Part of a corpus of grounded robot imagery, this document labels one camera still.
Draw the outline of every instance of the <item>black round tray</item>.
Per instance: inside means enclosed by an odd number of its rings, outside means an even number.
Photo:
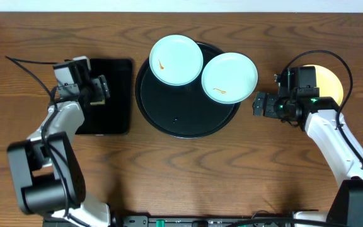
[[[197,43],[204,65],[220,49]],[[149,58],[140,68],[135,82],[135,98],[145,119],[158,130],[171,136],[197,138],[222,129],[238,111],[240,103],[221,104],[210,99],[201,85],[201,74],[191,83],[170,86],[158,80],[149,67]]]

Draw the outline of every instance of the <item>food residue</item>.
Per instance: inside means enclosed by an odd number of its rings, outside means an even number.
[[[226,94],[226,91],[222,91],[221,89],[218,89],[218,88],[214,88],[214,90],[218,91],[219,93],[225,95]]]
[[[159,66],[161,67],[161,69],[164,69],[164,67],[161,64],[161,60],[158,59],[158,61],[159,61]]]

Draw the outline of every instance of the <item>wooden table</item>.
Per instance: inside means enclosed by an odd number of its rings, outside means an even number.
[[[4,55],[35,61],[130,58],[134,79],[153,44],[182,34],[240,52],[257,66],[257,91],[277,91],[274,73],[307,50],[342,56],[354,74],[345,107],[348,125],[363,145],[363,15],[256,13],[0,13],[0,226],[40,226],[17,206],[6,156],[46,116],[41,87]],[[341,79],[344,67],[323,54],[300,64],[319,64]],[[49,87],[50,66],[26,65]],[[278,120],[254,117],[254,95],[234,119],[201,139],[177,139],[152,127],[132,99],[126,136],[77,136],[73,148],[86,188],[116,210],[152,215],[251,215],[259,209],[328,210],[337,183],[315,143]]]

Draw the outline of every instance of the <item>white backdrop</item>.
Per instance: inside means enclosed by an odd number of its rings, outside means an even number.
[[[0,0],[0,11],[363,13],[363,0]]]

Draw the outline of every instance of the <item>yellow plate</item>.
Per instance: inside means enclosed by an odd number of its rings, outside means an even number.
[[[343,101],[343,86],[338,77],[323,66],[314,66],[316,68],[316,85],[320,89],[320,97],[332,97],[338,105]]]

